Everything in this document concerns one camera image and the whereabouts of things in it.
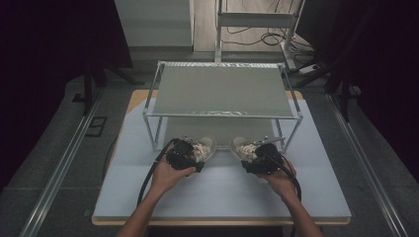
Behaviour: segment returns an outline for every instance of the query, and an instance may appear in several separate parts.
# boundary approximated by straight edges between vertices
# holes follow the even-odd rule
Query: metal shelf frame
[[[160,81],[162,80],[162,74],[165,71],[165,68],[167,67],[219,67],[219,68],[224,68],[224,70],[226,68],[256,68],[256,69],[263,69],[263,70],[278,70],[278,79],[281,83],[284,83],[288,85],[292,99],[293,99],[293,105],[290,106],[294,106],[294,112],[290,111],[289,115],[250,115],[250,114],[243,114],[240,111],[238,112],[219,112],[214,113],[213,111],[209,111],[206,114],[202,114],[202,113],[198,113],[198,112],[193,112],[193,113],[189,113],[189,114],[179,114],[179,113],[171,113],[171,112],[155,112],[155,108],[154,105],[151,107],[150,105],[150,100],[151,100],[151,95],[153,94],[153,90],[155,89],[155,84],[156,81]],[[284,94],[285,97],[286,96],[286,91],[284,90],[284,88],[282,89],[283,92],[278,91],[278,93],[276,94]],[[276,123],[276,127],[277,127],[277,133],[278,133],[278,137],[271,137],[275,140],[275,142],[279,142],[279,150],[281,152],[286,152],[288,146],[290,145],[291,141],[293,140],[294,134],[297,131],[297,128],[299,127],[299,125],[301,124],[301,121],[303,119],[302,113],[300,111],[290,78],[287,75],[286,72],[286,66],[284,63],[227,63],[227,62],[166,62],[166,61],[159,61],[158,66],[157,66],[157,70],[156,70],[156,74],[154,77],[154,80],[152,82],[152,85],[150,87],[149,93],[148,93],[148,97],[145,103],[145,107],[144,107],[144,111],[142,113],[145,125],[147,127],[147,132],[148,132],[148,136],[150,138],[151,141],[151,145],[153,147],[153,150],[158,150],[158,144],[159,142],[159,137],[160,137],[160,133],[161,133],[161,127],[162,127],[162,123],[163,123],[163,118],[213,118],[213,119],[222,119],[222,118],[228,118],[228,119],[271,119],[274,120]],[[154,128],[151,128],[150,125],[150,118],[158,118],[158,122],[157,122],[157,127],[154,130]],[[289,133],[289,137],[285,137],[283,135],[283,131],[281,129],[281,125],[280,125],[280,120],[293,120],[295,122],[295,124],[293,125],[293,129],[291,131],[291,133]],[[223,149],[223,146],[217,146],[217,149]]]
[[[287,68],[295,70],[293,56],[289,52],[290,43],[295,33],[299,13],[302,10],[304,0],[299,0],[296,10],[291,14],[281,13],[235,13],[222,12],[222,0],[218,0],[218,10],[216,19],[216,42],[214,62],[221,62],[221,28],[239,27],[239,28],[281,28],[287,29],[287,37],[281,42],[281,49],[286,59]]]

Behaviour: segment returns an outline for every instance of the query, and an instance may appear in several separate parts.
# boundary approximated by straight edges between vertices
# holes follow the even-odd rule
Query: white tabletop
[[[304,119],[284,155],[297,171],[302,203],[318,224],[349,223],[351,212],[308,106],[304,100],[298,100],[298,104]],[[139,189],[159,153],[152,150],[142,119],[143,108],[141,103],[126,115],[96,203],[92,218],[95,224],[122,224],[130,217]],[[286,123],[282,126],[284,130],[292,127]],[[288,223],[291,223],[289,211],[268,184],[247,174],[228,150],[218,150],[201,173],[181,180],[162,198],[150,225]]]

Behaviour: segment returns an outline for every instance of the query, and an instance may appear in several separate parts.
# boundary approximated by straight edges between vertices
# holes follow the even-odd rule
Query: wire
[[[272,38],[273,40],[275,40],[275,42],[267,42],[266,39],[267,38]],[[253,41],[253,42],[237,42],[237,41],[225,41],[225,40],[221,40],[223,43],[234,43],[234,44],[239,44],[239,45],[253,45],[256,44],[258,42],[263,42],[266,45],[269,46],[275,46],[280,44],[282,41],[284,40],[284,37],[276,34],[276,33],[270,33],[269,31],[267,33],[264,33],[261,35],[261,38],[259,40]]]
[[[237,32],[231,32],[231,31],[230,31],[230,28],[229,28],[229,27],[227,27],[227,32],[228,32],[228,33],[230,33],[230,34],[232,34],[232,35],[234,35],[234,34],[238,34],[238,33],[245,32],[245,31],[247,31],[247,30],[249,30],[249,29],[252,29],[252,28],[245,28],[245,29],[240,30],[240,31],[237,31]]]
[[[115,147],[115,143],[117,142],[118,137],[115,137],[115,139],[112,141],[111,145],[108,148],[108,152],[106,153],[105,157],[105,163],[104,167],[102,169],[102,178],[105,180],[106,173],[108,171],[109,163],[111,162],[111,151],[113,151],[113,148]]]
[[[290,46],[291,46],[290,49],[294,52],[299,52],[300,54],[304,54],[304,55],[314,55],[313,50],[306,50],[306,49],[298,48],[293,44],[293,41],[290,42]]]
[[[148,182],[151,179],[151,176],[154,173],[154,170],[156,169],[158,163],[160,162],[161,158],[163,157],[163,155],[165,154],[167,148],[173,143],[173,141],[175,141],[177,138],[172,138],[169,142],[167,142],[167,144],[163,147],[163,149],[161,150],[160,154],[156,157],[156,159],[154,160],[153,164],[150,167],[150,170],[148,171],[147,176],[144,179],[144,182],[142,183],[141,186],[141,190],[139,191],[139,195],[138,195],[138,201],[136,202],[136,205],[139,205],[142,201],[142,197],[144,196],[144,192],[145,192],[145,188],[148,185]]]
[[[247,12],[247,9],[246,9],[246,7],[244,6],[244,0],[241,0],[241,6],[243,6],[243,8],[244,8],[244,11],[245,11],[245,12]]]
[[[266,11],[266,13],[269,13],[269,10],[271,10],[272,6],[274,6],[274,4],[275,4],[276,2],[277,2],[277,3],[279,3],[279,2],[280,2],[280,0],[278,0],[278,1],[277,1],[277,0],[274,0],[274,1],[272,2],[271,6],[269,6],[268,11]]]
[[[299,182],[296,179],[295,174],[289,169],[287,169],[283,164],[281,164],[280,162],[272,158],[270,155],[268,154],[263,154],[263,155],[266,156],[268,159],[270,159],[272,162],[274,162],[278,167],[280,167],[281,170],[284,171],[284,173],[287,174],[287,176],[290,178],[291,182],[296,188],[296,195],[298,196],[298,199],[301,200],[301,186],[299,185]],[[284,158],[288,163],[288,160],[285,156],[281,155],[281,157]]]
[[[291,4],[290,4],[289,13],[291,12],[291,7],[292,6],[293,6],[293,0],[291,1]]]
[[[275,13],[277,13],[277,12],[281,13],[281,10],[284,7],[284,0],[281,0],[281,8],[280,8],[280,10],[278,10],[279,5],[280,5],[280,0],[278,0],[277,6],[275,7]]]

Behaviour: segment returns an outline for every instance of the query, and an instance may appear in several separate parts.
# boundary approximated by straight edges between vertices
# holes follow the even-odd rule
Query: wall
[[[193,0],[115,2],[128,46],[193,45]]]

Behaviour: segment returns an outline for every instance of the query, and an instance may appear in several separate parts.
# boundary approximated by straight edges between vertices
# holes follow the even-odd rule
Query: metal stand
[[[222,0],[218,1],[216,20],[216,42],[214,62],[221,62],[221,28],[281,28],[287,30],[285,42],[281,42],[281,49],[286,59],[288,70],[295,70],[293,57],[289,52],[292,36],[295,32],[303,0],[299,0],[297,9],[292,14],[280,13],[228,13],[222,12]]]
[[[150,103],[156,81],[158,96]],[[263,96],[246,96],[255,86]],[[183,93],[191,89],[194,93]],[[183,96],[173,100],[176,95]],[[251,141],[268,136],[280,142],[278,150],[284,153],[303,118],[284,63],[165,61],[158,63],[142,116],[153,150],[181,135],[195,139],[209,135],[216,139],[217,149],[228,149],[231,135],[240,134]],[[292,129],[282,130],[283,126]]]

